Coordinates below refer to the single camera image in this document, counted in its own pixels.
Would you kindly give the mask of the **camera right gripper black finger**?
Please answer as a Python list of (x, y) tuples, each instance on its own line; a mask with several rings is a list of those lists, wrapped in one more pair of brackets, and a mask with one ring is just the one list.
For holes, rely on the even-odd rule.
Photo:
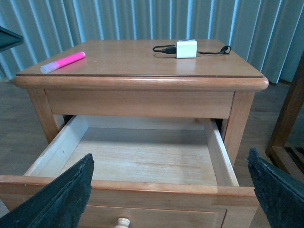
[(23, 44), (24, 38), (4, 27), (0, 28), (0, 52)]
[(2, 228), (76, 228), (91, 195), (94, 160), (87, 154), (0, 219)]
[(304, 184), (249, 150), (248, 169), (255, 195), (273, 228), (304, 226)]

